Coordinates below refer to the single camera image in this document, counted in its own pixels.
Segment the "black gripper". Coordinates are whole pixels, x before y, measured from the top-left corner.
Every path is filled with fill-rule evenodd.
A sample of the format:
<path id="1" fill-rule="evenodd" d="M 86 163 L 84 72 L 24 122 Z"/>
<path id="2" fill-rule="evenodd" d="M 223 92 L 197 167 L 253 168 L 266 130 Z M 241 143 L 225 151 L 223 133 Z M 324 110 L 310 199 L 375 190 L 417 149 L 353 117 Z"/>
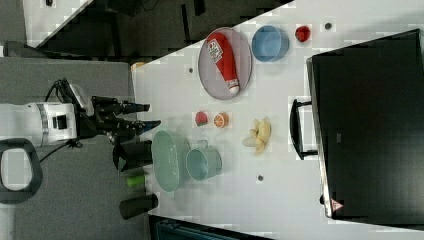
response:
<path id="1" fill-rule="evenodd" d="M 66 79 L 59 80 L 59 101 L 71 105 L 78 140 L 104 135 L 111 143 L 120 144 L 161 124 L 160 120 L 128 121 L 119 117 L 120 114 L 147 112 L 149 104 L 123 103 L 111 97 L 88 97 L 81 87 Z"/>

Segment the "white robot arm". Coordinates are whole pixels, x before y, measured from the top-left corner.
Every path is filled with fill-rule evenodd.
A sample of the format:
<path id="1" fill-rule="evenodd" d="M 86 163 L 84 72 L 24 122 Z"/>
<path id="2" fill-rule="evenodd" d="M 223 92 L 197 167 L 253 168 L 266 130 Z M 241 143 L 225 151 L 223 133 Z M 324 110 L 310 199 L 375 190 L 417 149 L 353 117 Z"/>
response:
<path id="1" fill-rule="evenodd" d="M 159 120 L 126 120 L 123 114 L 147 112 L 148 104 L 119 101 L 112 97 L 84 95 L 82 89 L 65 78 L 49 89 L 58 100 L 51 102 L 1 105 L 1 161 L 29 162 L 29 182 L 13 189 L 1 178 L 1 202 L 12 205 L 27 201 L 40 189 L 42 159 L 36 149 L 42 146 L 81 146 L 83 139 L 105 135 L 114 145 L 129 141 L 158 127 Z"/>

